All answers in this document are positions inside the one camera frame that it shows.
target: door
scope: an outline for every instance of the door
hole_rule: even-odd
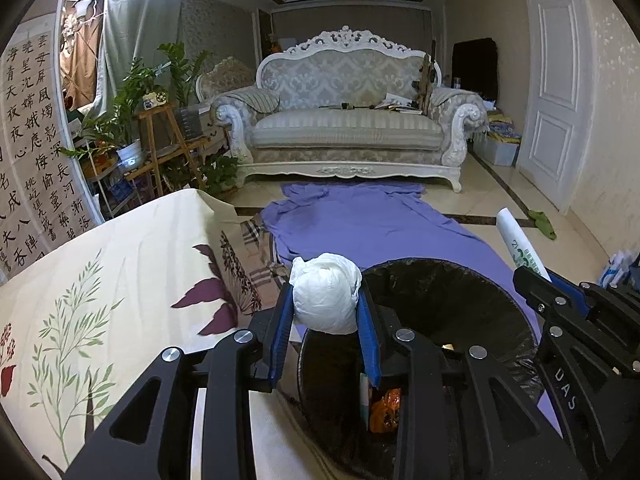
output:
[[[591,37],[585,0],[527,0],[529,107],[517,168],[566,212],[591,115]]]

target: silver bolt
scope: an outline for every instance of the silver bolt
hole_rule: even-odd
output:
[[[487,356],[486,348],[480,345],[473,345],[469,349],[469,355],[474,359],[484,359]]]
[[[236,340],[236,343],[240,343],[240,344],[248,343],[253,338],[254,338],[254,334],[249,330],[238,330],[234,334],[234,339]]]
[[[176,347],[167,348],[162,352],[162,359],[170,363],[180,357],[180,351]]]
[[[400,328],[396,332],[396,338],[400,341],[404,341],[408,343],[409,341],[413,341],[415,339],[415,332],[410,328]]]

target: trash can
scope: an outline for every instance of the trash can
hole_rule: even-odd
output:
[[[485,347],[538,402],[543,387],[533,365],[536,339],[518,305],[500,286],[467,267],[428,258],[386,262],[367,269],[363,279],[373,301],[392,308],[403,326],[457,351]],[[346,471],[360,478],[390,479],[397,432],[367,431],[359,410],[361,372],[357,333],[306,331],[298,388],[313,437]],[[452,478],[461,471],[455,454],[452,449]]]

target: curtain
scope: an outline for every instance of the curtain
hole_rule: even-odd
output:
[[[177,41],[180,1],[105,0],[92,116],[106,111],[134,57],[141,57],[146,66],[166,61],[156,49]]]
[[[96,0],[89,6],[87,22],[78,31],[74,25],[75,10],[73,2],[65,2],[63,14],[63,39],[60,51],[60,70],[62,72],[62,86],[66,95],[74,100],[73,109],[90,104],[95,99],[95,85],[97,79],[98,44],[102,32],[102,10],[104,0]]]

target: purple sheet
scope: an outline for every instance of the purple sheet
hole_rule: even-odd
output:
[[[341,254],[361,270],[399,258],[439,258],[476,270],[506,290],[536,339],[540,327],[524,298],[513,288],[513,271],[487,243],[420,200],[421,184],[285,184],[288,200],[261,213],[276,239],[281,259],[309,260]],[[556,429],[546,394],[538,405]]]

